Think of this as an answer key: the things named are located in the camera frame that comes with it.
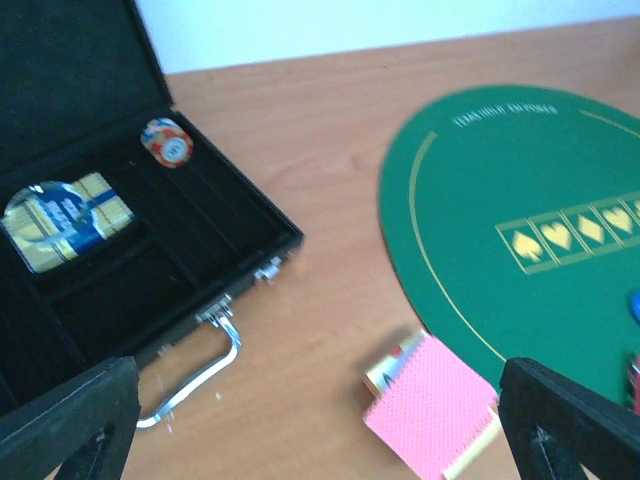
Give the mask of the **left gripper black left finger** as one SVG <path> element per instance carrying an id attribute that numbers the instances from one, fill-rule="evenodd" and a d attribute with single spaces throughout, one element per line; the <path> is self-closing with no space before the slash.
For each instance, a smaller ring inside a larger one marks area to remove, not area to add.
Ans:
<path id="1" fill-rule="evenodd" d="M 141 406 L 133 357 L 112 357 L 1 417 L 1 477 L 119 479 Z"/>

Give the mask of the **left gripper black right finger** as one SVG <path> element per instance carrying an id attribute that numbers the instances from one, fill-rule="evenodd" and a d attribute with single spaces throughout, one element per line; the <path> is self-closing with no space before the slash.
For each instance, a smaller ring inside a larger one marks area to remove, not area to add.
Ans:
<path id="1" fill-rule="evenodd" d="M 526 357 L 503 369 L 499 419 L 522 479 L 639 477 L 639 416 Z"/>

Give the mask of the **blue small blind button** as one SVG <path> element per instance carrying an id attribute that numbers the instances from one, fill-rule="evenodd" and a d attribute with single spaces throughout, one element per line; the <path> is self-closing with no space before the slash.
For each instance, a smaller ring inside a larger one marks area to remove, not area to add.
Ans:
<path id="1" fill-rule="evenodd" d="M 640 290 L 634 290 L 629 294 L 628 306 L 630 314 L 636 325 L 640 325 Z"/>

